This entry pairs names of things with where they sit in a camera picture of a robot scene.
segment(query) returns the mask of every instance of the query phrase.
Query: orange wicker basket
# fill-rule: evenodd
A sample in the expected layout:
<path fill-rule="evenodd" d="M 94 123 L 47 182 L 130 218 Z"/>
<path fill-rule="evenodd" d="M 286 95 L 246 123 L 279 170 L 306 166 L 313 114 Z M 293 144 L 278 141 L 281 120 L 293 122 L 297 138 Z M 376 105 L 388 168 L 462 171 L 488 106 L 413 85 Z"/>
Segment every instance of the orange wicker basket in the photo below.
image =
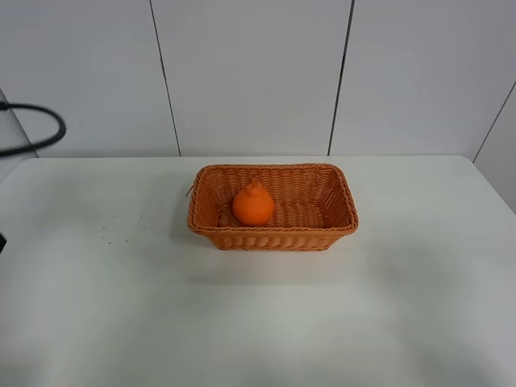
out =
<path fill-rule="evenodd" d="M 263 227 L 241 227 L 232 214 L 233 198 L 252 179 L 275 202 L 274 216 Z M 188 227 L 221 250 L 310 252 L 355 232 L 358 216 L 334 165 L 210 165 L 193 184 Z"/>

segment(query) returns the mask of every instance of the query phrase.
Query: table surface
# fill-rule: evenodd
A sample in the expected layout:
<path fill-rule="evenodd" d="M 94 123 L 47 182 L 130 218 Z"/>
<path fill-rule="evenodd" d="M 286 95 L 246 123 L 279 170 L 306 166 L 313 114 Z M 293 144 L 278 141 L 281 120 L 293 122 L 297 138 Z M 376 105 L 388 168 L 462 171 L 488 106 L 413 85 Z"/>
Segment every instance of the table surface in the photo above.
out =
<path fill-rule="evenodd" d="M 306 162 L 356 202 L 330 250 L 187 229 L 201 167 Z M 516 217 L 462 157 L 32 159 L 0 185 L 0 232 L 17 386 L 516 385 Z"/>

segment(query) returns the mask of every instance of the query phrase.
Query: black hose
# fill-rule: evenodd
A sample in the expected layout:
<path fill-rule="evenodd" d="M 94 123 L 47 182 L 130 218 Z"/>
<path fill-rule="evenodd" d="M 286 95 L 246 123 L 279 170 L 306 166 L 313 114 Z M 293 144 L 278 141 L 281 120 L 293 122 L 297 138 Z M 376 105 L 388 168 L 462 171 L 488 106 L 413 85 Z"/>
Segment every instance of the black hose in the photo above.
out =
<path fill-rule="evenodd" d="M 48 109 L 46 107 L 31 105 L 28 103 L 9 103 L 5 101 L 0 101 L 0 111 L 8 110 L 8 109 L 25 109 L 25 110 L 35 110 L 40 111 L 42 113 L 48 114 L 52 116 L 59 125 L 57 129 L 57 133 L 48 139 L 43 139 L 37 143 L 24 145 L 18 148 L 10 148 L 10 149 L 0 149 L 0 157 L 8 157 L 19 155 L 21 153 L 33 152 L 36 149 L 41 149 L 48 147 L 50 145 L 55 144 L 57 141 L 65 137 L 66 134 L 66 124 L 65 121 L 58 115 L 54 110 Z"/>

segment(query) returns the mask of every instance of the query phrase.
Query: white wall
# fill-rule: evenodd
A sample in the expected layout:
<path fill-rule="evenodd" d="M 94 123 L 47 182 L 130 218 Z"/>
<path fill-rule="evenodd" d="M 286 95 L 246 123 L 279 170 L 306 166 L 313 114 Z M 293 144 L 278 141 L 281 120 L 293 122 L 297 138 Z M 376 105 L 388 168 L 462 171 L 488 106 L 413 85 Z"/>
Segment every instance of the white wall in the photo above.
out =
<path fill-rule="evenodd" d="M 1 89 L 0 101 L 6 101 L 6 96 Z M 27 137 L 23 133 L 14 112 L 12 110 L 0 111 L 0 147 L 6 149 L 28 144 Z M 2 182 L 19 163 L 34 156 L 35 153 L 30 152 L 20 156 L 0 159 L 0 182 Z"/>
<path fill-rule="evenodd" d="M 0 85 L 12 102 L 49 106 L 69 132 L 40 156 L 176 156 L 146 0 L 6 0 Z M 32 141 L 56 131 L 17 113 Z"/>
<path fill-rule="evenodd" d="M 507 100 L 475 166 L 516 213 L 516 93 Z"/>
<path fill-rule="evenodd" d="M 357 0 L 332 155 L 472 159 L 516 77 L 515 0 Z"/>
<path fill-rule="evenodd" d="M 351 0 L 152 0 L 181 154 L 325 155 Z"/>

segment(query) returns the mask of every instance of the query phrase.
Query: orange fruit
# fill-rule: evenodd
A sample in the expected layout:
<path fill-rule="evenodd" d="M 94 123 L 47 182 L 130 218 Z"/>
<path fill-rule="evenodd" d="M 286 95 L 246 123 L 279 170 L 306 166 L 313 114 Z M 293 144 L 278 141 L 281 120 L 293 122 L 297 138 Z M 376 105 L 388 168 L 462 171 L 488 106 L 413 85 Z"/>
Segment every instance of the orange fruit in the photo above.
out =
<path fill-rule="evenodd" d="M 263 226 L 274 214 L 274 200 L 259 181 L 253 181 L 233 200 L 233 215 L 244 226 Z"/>

